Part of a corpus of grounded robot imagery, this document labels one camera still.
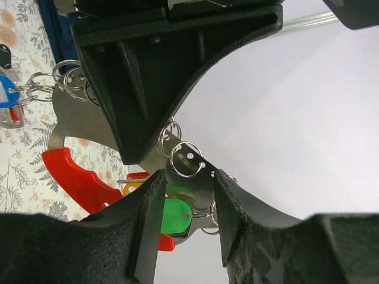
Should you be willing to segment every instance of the red handle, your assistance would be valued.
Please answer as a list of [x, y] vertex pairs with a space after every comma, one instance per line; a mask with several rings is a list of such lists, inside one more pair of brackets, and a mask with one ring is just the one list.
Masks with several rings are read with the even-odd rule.
[[45, 151], [42, 159], [57, 183], [90, 214], [104, 209], [105, 203], [111, 205], [123, 197], [95, 172], [79, 167], [72, 160], [69, 148]]

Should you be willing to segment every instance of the floral tablecloth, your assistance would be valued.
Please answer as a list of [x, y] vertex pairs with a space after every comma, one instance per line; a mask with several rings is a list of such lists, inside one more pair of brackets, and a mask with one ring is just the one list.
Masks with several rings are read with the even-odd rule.
[[[12, 68], [3, 71], [18, 86], [34, 72], [51, 73], [55, 65], [34, 0], [0, 0], [0, 43], [12, 53]], [[46, 78], [43, 83], [53, 81]], [[87, 216], [55, 182], [41, 158], [56, 124], [51, 103], [33, 101], [24, 111], [25, 126], [0, 127], [0, 211], [42, 212], [64, 221]], [[126, 177], [127, 166], [116, 151], [72, 137], [65, 146], [78, 165], [94, 170], [105, 183], [117, 188], [116, 180]]]

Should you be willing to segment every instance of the red rubber handle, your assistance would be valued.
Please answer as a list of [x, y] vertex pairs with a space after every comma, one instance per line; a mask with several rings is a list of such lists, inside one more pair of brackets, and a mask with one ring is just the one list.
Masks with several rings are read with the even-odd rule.
[[69, 148], [45, 151], [42, 159], [57, 183], [90, 214], [104, 209], [105, 203], [111, 205], [123, 197], [95, 172], [79, 167], [72, 160]]

